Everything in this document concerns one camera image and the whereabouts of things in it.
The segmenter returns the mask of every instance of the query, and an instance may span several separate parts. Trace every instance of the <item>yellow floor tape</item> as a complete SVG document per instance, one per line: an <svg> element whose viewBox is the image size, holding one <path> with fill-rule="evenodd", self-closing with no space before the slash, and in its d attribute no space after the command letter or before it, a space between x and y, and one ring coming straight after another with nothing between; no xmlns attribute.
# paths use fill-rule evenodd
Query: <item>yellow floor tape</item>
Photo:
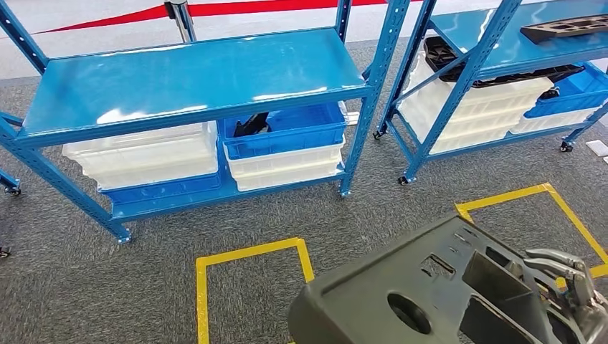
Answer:
<svg viewBox="0 0 608 344"><path fill-rule="evenodd" d="M604 251L602 246L593 237L591 232L589 232L589 230L583 225L581 220L579 220L579 218L576 217L576 214L574 213L574 211L572 211L572 209L570 209L568 204L566 204L565 200L559 195L559 193L557 193L555 188L549 183L531 186L529 188L522 188L520 190L505 192L505 193L501 193L500 195L486 197L484 199L478 199L478 200L467 202L467 203L456 204L456 210L458 210L458 213L460 213L460 216L473 222L473 219L470 215L470 211L472 211L474 209L485 208L486 206L492 206L492 205L503 203L506 201L512 201L514 199L520 199L522 197L539 194L541 192L549 192L549 195L551 195L551 197L557 203L559 208L564 212L564 214L566 214L566 216L568 217L570 222L572 222L572 224L576 227L576 229L585 238L587 243L589 243L589 246L591 246L591 248L597 253L597 255L604 262L603 265L591 268L591 274L593 275L593 278L607 276L608 275L608 254L606 254L606 251ZM566 283L564 282L564 279L560 278L560 279L557 279L557 285L558 285L558 287L563 288L566 286Z"/></svg>
<svg viewBox="0 0 608 344"><path fill-rule="evenodd" d="M295 247L298 251L298 257L300 258L300 264L302 265L304 280L306 282L312 281L315 278L313 273L313 265L310 263L306 243L304 242L304 239L300 238L271 242L269 244L248 247L246 249L238 249L236 251L196 259L196 313L198 317L199 344L209 344L209 310L207 304L206 276L207 267L209 265L221 264L231 260L253 257L259 254L270 253L281 249L289 249L292 247Z"/></svg>

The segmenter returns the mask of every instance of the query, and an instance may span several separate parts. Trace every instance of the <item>round hole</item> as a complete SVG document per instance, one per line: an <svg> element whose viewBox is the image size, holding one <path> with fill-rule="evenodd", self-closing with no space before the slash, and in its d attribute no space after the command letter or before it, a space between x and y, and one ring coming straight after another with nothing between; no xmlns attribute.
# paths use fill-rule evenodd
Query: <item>round hole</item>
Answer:
<svg viewBox="0 0 608 344"><path fill-rule="evenodd" d="M425 313L411 300L402 297L399 294L391 293L386 298L389 306L395 315L411 329L416 332L428 335L431 333L431 323L427 319Z"/></svg>

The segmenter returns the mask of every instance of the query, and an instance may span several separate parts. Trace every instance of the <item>blue metal shelf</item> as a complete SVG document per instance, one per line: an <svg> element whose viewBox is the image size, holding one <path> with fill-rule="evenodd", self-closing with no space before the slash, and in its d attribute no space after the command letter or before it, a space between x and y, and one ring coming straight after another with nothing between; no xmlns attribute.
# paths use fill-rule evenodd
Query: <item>blue metal shelf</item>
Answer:
<svg viewBox="0 0 608 344"><path fill-rule="evenodd" d="M58 145L367 93L333 27L68 57L47 65L16 139Z"/></svg>
<svg viewBox="0 0 608 344"><path fill-rule="evenodd" d="M410 0L391 1L372 63L361 74L344 41L351 0L338 1L330 28L258 34L86 56L47 58L4 0L0 27L42 74L31 108L19 122L0 114L0 145L28 165L114 235L130 241L122 223L195 206L340 181L350 193L365 137L380 97ZM115 205L94 202L37 148L208 120L361 98L348 158L336 176L239 192L228 170L220 189ZM223 161L223 150L218 160Z"/></svg>
<svg viewBox="0 0 608 344"><path fill-rule="evenodd" d="M477 46L495 11L483 9L432 16L431 28L456 53L464 54ZM519 6L477 78L484 80L606 57L608 32L550 39L541 44L534 44L519 32L526 25L606 13L608 2L603 0L555 0Z"/></svg>
<svg viewBox="0 0 608 344"><path fill-rule="evenodd" d="M569 151L574 140L608 112L608 104L604 104L583 123L532 133L507 134L500 140L431 155L429 152L433 145L437 142L462 97L471 88L475 80L487 80L502 75L531 72L541 68L608 56L608 33L606 32L577 37L554 38L540 44L534 44L520 33L520 28L529 24L608 13L608 2L605 0L555 0L521 6L521 0L503 0L497 9L432 16L432 10L436 3L437 0L424 0L423 2L412 38L409 40L397 73L390 101L384 109L378 131L374 134L376 139L388 132L394 134L399 147L409 161L407 170L399 179L401 183L414 181L419 168L430 160L529 138L553 135L566 130L572 130L572 132L564 138L561 149ZM416 58L418 47L429 29L435 30L443 37L459 56L448 66L434 73L417 86L411 87L406 94L401 95L413 60ZM458 81L424 142L420 142L412 127L397 110L397 104L461 62L465 63L465 67ZM407 133L414 141L415 150L410 150L405 139L393 124L395 115L403 122Z"/></svg>

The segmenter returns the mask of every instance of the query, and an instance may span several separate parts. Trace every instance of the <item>black plastic part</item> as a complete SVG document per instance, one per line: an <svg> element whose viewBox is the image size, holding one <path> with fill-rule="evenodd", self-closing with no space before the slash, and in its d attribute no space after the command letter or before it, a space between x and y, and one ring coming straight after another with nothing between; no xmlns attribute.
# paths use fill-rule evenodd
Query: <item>black plastic part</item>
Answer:
<svg viewBox="0 0 608 344"><path fill-rule="evenodd" d="M574 146L566 142L562 142L561 146L559 146L559 150L565 153L570 153L573 151L573 149Z"/></svg>
<svg viewBox="0 0 608 344"><path fill-rule="evenodd" d="M608 32L608 14L580 16L521 27L520 32L534 44L547 39Z"/></svg>
<svg viewBox="0 0 608 344"><path fill-rule="evenodd" d="M169 19L175 19L175 11L173 10L171 2L165 1L165 9L167 10L167 16Z"/></svg>
<svg viewBox="0 0 608 344"><path fill-rule="evenodd" d="M434 72L447 66L451 61L456 59L456 54L450 46L441 37L429 37L424 40L424 50L426 52L425 60ZM460 63L456 67L447 71L439 77L444 82L457 82L462 70L465 68L465 63ZM558 82L570 75L582 72L585 67L566 64L564 66L543 68L529 73L518 73L511 75L503 75L491 80L476 80L473 82L474 88L484 88L522 80L536 79L538 77L548 77L552 82Z"/></svg>
<svg viewBox="0 0 608 344"><path fill-rule="evenodd" d="M9 247L0 247L0 258L6 258L11 255L11 249Z"/></svg>
<svg viewBox="0 0 608 344"><path fill-rule="evenodd" d="M241 136L255 135L262 132L264 129L270 131L270 126L266 123L268 113L257 113L251 116L245 124L241 124L237 121L237 127L234 129L233 138L240 138Z"/></svg>
<svg viewBox="0 0 608 344"><path fill-rule="evenodd" d="M428 257L453 273L423 271ZM568 307L555 311L540 285L565 298L551 276L452 215L317 276L293 301L288 326L297 344L470 343L458 330L475 344L585 343Z"/></svg>
<svg viewBox="0 0 608 344"><path fill-rule="evenodd" d="M547 91L543 92L543 94L538 98L545 100L545 99L551 99L551 98L555 98L555 97L559 97L559 87L552 87L552 88L548 89Z"/></svg>

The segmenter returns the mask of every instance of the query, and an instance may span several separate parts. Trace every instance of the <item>metal pole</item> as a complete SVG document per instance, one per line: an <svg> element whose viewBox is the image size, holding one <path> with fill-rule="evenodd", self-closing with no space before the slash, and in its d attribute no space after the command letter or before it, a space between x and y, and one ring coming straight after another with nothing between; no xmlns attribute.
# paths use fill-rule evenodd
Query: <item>metal pole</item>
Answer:
<svg viewBox="0 0 608 344"><path fill-rule="evenodd" d="M27 33L4 0L0 0L0 27L4 29L23 55L34 65L38 73L44 74L49 59L42 53L32 36Z"/></svg>
<svg viewBox="0 0 608 344"><path fill-rule="evenodd" d="M192 17L190 16L190 12L188 12L188 1L168 0L165 1L165 7L169 18L175 20L184 43L195 42L196 34L194 33Z"/></svg>

